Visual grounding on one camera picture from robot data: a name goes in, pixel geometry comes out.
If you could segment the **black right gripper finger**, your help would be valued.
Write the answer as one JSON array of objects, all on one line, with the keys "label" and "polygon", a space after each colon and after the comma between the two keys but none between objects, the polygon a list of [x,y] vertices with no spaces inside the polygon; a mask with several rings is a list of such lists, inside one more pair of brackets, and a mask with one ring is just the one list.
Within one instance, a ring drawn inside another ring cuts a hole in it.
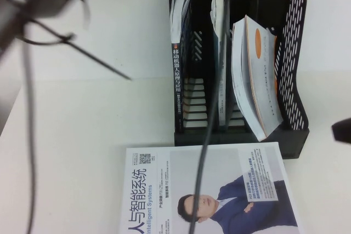
[{"label": "black right gripper finger", "polygon": [[344,131],[334,131],[333,137],[337,142],[351,144],[350,134],[345,133]]},{"label": "black right gripper finger", "polygon": [[349,132],[351,126],[351,118],[338,121],[332,125],[333,132]]}]

